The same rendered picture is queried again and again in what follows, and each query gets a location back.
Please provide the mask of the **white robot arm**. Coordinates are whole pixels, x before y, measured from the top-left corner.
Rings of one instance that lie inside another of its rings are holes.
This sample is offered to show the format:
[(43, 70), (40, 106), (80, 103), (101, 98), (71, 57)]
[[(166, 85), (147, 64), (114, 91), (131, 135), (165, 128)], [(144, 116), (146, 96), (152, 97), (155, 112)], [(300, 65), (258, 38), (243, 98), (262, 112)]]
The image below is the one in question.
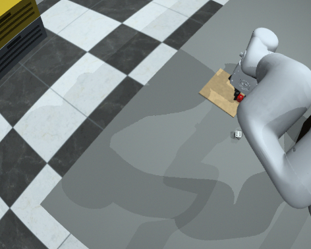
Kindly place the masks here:
[(311, 106), (311, 70), (275, 53), (277, 46), (271, 30), (257, 28), (240, 53), (243, 73), (258, 84), (239, 103), (237, 119), (281, 197), (311, 215), (311, 129), (287, 153), (279, 144)]

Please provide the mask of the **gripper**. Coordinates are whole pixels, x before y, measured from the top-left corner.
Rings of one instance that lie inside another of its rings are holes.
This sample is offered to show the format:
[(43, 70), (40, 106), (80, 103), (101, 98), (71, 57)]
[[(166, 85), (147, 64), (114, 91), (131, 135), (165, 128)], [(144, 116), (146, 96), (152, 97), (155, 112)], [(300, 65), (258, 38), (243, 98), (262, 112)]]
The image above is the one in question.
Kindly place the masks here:
[[(242, 92), (247, 96), (251, 90), (258, 84), (256, 78), (246, 75), (242, 72), (240, 67), (240, 62), (237, 64), (232, 75), (230, 75), (229, 80), (233, 87), (235, 87), (234, 99)], [(243, 99), (245, 98), (243, 97)]]

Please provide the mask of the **white die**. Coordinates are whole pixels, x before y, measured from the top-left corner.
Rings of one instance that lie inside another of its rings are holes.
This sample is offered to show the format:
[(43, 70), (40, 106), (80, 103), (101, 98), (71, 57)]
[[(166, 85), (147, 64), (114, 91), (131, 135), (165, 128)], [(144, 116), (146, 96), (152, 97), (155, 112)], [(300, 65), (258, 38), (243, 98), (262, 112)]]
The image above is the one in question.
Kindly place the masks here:
[(240, 140), (240, 138), (241, 138), (241, 131), (235, 131), (235, 133), (234, 133), (234, 139)]

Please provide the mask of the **tan mottled mat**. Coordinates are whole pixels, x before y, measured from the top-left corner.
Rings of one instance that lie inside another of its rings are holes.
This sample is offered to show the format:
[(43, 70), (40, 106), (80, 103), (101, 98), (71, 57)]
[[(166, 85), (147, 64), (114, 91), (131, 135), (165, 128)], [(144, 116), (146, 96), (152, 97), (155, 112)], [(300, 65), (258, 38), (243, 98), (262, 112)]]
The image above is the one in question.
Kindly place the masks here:
[(219, 69), (199, 94), (234, 118), (239, 102), (234, 99), (234, 87), (229, 80), (230, 74)]

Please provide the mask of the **red die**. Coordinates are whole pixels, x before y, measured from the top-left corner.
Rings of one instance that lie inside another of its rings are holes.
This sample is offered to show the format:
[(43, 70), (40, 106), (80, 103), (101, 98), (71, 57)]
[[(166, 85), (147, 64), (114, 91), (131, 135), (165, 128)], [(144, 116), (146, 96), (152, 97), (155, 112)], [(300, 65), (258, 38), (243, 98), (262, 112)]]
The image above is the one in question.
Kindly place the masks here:
[(244, 96), (243, 95), (241, 95), (241, 94), (239, 94), (238, 96), (237, 96), (237, 98), (236, 98), (236, 101), (238, 101), (239, 103), (242, 101), (242, 98), (243, 98)]

